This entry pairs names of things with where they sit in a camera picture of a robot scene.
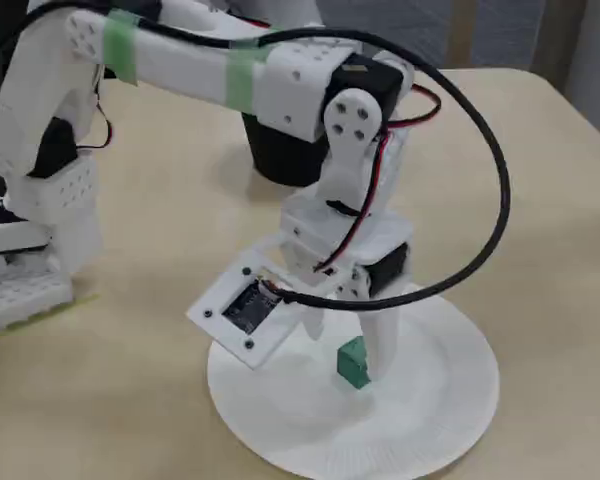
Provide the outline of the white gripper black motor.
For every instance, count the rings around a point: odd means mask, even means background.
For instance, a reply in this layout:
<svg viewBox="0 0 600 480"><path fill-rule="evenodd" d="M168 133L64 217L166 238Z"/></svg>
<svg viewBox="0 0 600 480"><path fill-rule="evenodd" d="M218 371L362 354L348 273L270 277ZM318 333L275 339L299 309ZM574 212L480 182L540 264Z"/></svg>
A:
<svg viewBox="0 0 600 480"><path fill-rule="evenodd" d="M290 196L281 213L281 230L289 239L281 246L290 271L322 296L339 293L346 300L384 300L404 293L413 229L398 214L384 210L365 219L345 251L325 269L327 259L344 239L354 219L337 212L307 187ZM362 330L367 372L382 378L397 351L398 308L357 313ZM304 306L301 323L318 341L325 329L325 309Z"/></svg>

